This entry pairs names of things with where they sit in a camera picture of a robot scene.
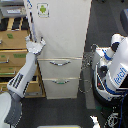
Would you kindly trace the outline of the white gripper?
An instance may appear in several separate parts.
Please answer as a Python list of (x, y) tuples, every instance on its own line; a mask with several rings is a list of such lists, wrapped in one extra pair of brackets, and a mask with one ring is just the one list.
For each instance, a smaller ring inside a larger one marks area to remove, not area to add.
[(43, 37), (41, 37), (40, 43), (32, 42), (29, 36), (25, 37), (25, 41), (26, 41), (26, 47), (28, 51), (35, 55), (40, 54), (43, 47), (46, 45), (46, 42), (43, 39)]

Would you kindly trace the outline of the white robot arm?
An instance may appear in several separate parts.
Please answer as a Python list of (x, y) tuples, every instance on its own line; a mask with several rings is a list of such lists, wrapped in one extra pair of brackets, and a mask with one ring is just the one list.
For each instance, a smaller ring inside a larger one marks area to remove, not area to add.
[(7, 92), (0, 94), (0, 128), (16, 128), (22, 116), (21, 99), (32, 80), (37, 68), (37, 56), (46, 45), (44, 39), (39, 42), (25, 38), (28, 53), (26, 62), (17, 75), (7, 84)]

